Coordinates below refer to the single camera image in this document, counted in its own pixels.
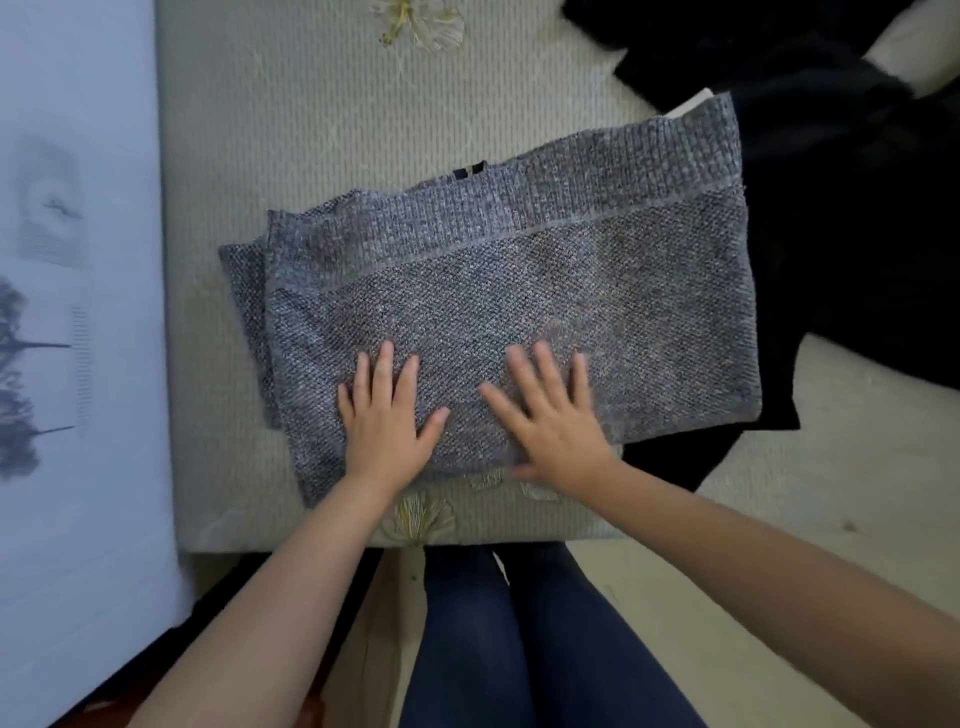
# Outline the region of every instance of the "gray tree illustration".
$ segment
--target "gray tree illustration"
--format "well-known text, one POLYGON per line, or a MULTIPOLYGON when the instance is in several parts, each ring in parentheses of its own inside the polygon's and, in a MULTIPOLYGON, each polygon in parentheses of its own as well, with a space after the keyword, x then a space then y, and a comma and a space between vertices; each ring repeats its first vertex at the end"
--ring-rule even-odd
POLYGON ((69 344, 24 341, 19 338, 20 315, 26 297, 0 278, 0 480, 29 475, 40 464, 36 438, 68 427, 39 429, 34 425, 34 406, 23 392, 14 360, 28 349, 69 349, 69 344))

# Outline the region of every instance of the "black garment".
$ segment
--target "black garment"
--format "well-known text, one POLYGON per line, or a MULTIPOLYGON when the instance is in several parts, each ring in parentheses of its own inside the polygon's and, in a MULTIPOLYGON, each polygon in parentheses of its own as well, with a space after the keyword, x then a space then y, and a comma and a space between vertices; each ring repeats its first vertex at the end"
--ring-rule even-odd
POLYGON ((599 43, 628 48, 616 77, 657 109, 716 90, 745 62, 817 34, 862 56, 912 0, 565 0, 564 15, 599 43))
MULTIPOLYGON (((812 38, 731 82, 750 208, 763 414, 792 410, 797 350, 820 334, 960 389, 960 81, 912 100, 849 49, 812 38)), ((628 445, 624 459, 688 490, 739 428, 628 445)))

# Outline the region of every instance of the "leg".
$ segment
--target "leg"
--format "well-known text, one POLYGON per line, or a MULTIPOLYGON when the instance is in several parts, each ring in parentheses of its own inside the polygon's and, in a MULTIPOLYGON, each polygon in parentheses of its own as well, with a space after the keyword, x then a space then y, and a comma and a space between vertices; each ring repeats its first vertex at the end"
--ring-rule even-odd
POLYGON ((426 625, 400 728, 534 728, 507 582, 483 546, 427 546, 426 625))
POLYGON ((564 544, 494 549, 510 580, 541 725, 705 728, 564 544))

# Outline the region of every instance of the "ribbed hem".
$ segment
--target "ribbed hem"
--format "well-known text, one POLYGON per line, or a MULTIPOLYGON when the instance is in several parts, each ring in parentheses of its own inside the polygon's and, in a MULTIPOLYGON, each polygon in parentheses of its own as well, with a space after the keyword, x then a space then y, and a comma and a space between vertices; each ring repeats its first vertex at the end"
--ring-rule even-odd
POLYGON ((319 216, 272 211, 268 279, 336 287, 484 239, 681 200, 740 175, 736 116, 723 94, 680 118, 576 133, 464 180, 355 190, 319 216))

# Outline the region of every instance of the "folded gray sweater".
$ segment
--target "folded gray sweater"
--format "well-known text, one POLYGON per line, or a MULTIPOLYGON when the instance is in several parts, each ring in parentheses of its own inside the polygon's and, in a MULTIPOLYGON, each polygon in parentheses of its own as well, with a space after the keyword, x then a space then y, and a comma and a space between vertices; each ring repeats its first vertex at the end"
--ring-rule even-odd
POLYGON ((679 119, 576 133, 466 179, 355 190, 221 251, 304 501, 343 474, 336 385, 359 351, 420 355, 418 422, 448 406, 421 480, 522 453, 476 392, 516 393, 508 344, 586 352, 612 443, 750 421, 754 288, 728 96, 679 119))

